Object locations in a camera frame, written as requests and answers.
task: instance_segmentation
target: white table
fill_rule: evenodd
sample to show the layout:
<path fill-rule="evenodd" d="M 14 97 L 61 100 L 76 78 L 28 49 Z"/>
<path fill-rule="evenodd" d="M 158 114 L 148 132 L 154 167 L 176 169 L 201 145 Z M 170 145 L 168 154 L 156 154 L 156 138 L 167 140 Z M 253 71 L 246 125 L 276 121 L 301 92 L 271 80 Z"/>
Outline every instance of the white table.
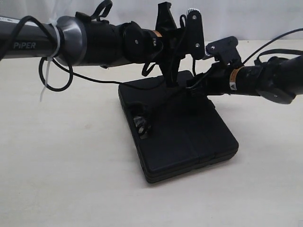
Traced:
<path fill-rule="evenodd" d="M 242 41 L 239 52 L 244 59 L 263 43 Z M 302 49 L 303 40 L 270 47 Z M 117 86 L 75 78 L 65 92 L 46 91 L 40 103 L 38 63 L 0 63 L 1 227 L 297 227 L 303 220 L 303 97 L 291 105 L 211 97 L 240 144 L 237 155 L 150 185 Z M 197 71 L 210 64 L 198 62 Z M 129 81 L 141 79 L 141 69 L 75 71 Z M 191 69 L 191 59 L 180 69 Z M 52 85 L 66 79 L 52 67 Z"/>

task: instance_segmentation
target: black plastic case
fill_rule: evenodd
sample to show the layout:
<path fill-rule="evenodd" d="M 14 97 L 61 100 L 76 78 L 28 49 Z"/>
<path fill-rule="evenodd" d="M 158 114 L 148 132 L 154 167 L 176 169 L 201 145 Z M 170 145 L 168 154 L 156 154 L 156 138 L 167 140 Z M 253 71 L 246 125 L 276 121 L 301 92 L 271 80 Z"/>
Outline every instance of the black plastic case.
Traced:
<path fill-rule="evenodd" d="M 186 80 L 192 77 L 190 71 L 179 72 L 178 82 L 185 85 Z M 128 83 L 153 87 L 162 80 L 163 76 L 159 76 Z M 167 89 L 163 84 L 149 91 L 119 86 L 118 92 L 149 183 L 228 160 L 238 151 L 237 140 L 206 97 L 190 98 L 183 93 L 171 99 L 153 122 L 152 133 L 141 139 L 128 105 L 141 102 L 157 106 L 175 90 Z"/>

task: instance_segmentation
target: zip tie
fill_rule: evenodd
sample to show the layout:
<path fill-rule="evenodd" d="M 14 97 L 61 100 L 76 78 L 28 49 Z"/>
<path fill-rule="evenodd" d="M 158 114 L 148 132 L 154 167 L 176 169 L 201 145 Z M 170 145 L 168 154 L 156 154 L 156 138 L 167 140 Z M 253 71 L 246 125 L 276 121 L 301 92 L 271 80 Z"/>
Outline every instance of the zip tie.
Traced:
<path fill-rule="evenodd" d="M 40 94 L 40 102 L 42 102 L 42 99 L 43 99 L 43 94 L 47 88 L 47 82 L 48 82 L 48 75 L 49 75 L 49 68 L 51 66 L 51 62 L 53 61 L 53 58 L 54 56 L 56 56 L 60 50 L 60 47 L 61 47 L 61 39 L 60 39 L 60 33 L 59 33 L 59 30 L 57 28 L 57 21 L 53 20 L 53 19 L 49 19 L 49 22 L 52 24 L 53 28 L 55 29 L 55 32 L 56 32 L 56 36 L 57 36 L 57 48 L 56 50 L 54 51 L 54 53 L 47 57 L 47 67 L 46 67 L 46 74 L 45 74 L 45 85 L 44 85 L 44 88 L 42 89 L 41 91 L 41 94 Z"/>

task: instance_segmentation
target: white background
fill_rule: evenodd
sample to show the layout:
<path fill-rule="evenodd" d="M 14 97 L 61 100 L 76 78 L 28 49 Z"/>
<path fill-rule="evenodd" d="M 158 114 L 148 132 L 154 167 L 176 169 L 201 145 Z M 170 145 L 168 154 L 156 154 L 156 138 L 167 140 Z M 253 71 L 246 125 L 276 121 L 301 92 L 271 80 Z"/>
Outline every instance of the white background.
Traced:
<path fill-rule="evenodd" d="M 244 59 L 264 43 L 241 41 L 239 52 Z M 271 48 L 298 46 L 303 41 L 279 41 Z M 38 62 L 0 62 L 1 227 L 298 227 L 303 220 L 303 96 L 290 105 L 210 97 L 238 140 L 238 153 L 150 185 L 117 86 L 75 78 L 62 93 L 46 91 L 40 103 Z M 197 62 L 197 71 L 211 63 Z M 186 58 L 180 69 L 190 68 Z M 75 71 L 129 81 L 141 79 L 141 69 Z M 155 67 L 151 76 L 159 74 Z M 51 85 L 66 79 L 51 68 Z"/>
<path fill-rule="evenodd" d="M 69 0 L 59 0 L 59 11 Z M 113 0 L 109 20 L 113 24 L 139 23 L 153 29 L 157 17 L 157 4 L 165 0 Z M 238 39 L 272 39 L 292 29 L 303 27 L 302 0 L 169 0 L 172 14 L 178 17 L 188 8 L 202 11 L 205 40 L 214 41 L 234 35 Z M 76 11 L 92 14 L 101 0 L 72 0 L 65 14 Z M 32 15 L 47 22 L 54 7 L 54 0 L 0 0 L 0 15 L 23 17 Z M 303 33 L 288 38 L 302 38 Z"/>

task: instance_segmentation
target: black box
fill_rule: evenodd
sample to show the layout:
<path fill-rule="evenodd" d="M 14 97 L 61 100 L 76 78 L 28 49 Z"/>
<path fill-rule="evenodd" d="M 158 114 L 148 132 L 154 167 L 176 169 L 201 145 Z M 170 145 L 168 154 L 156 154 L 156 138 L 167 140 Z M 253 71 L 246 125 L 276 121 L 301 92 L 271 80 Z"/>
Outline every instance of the black box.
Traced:
<path fill-rule="evenodd" d="M 190 71 L 179 72 L 180 86 L 185 86 L 192 77 Z M 153 87 L 162 80 L 163 76 L 159 76 L 128 84 Z M 165 105 L 157 120 L 152 122 L 152 133 L 141 139 L 129 104 L 140 102 L 150 107 L 158 106 L 176 92 L 176 88 L 166 88 L 162 84 L 156 89 L 142 91 L 120 85 L 118 92 L 149 183 L 228 160 L 238 151 L 237 140 L 207 97 L 192 98 L 186 93 L 174 97 Z"/>

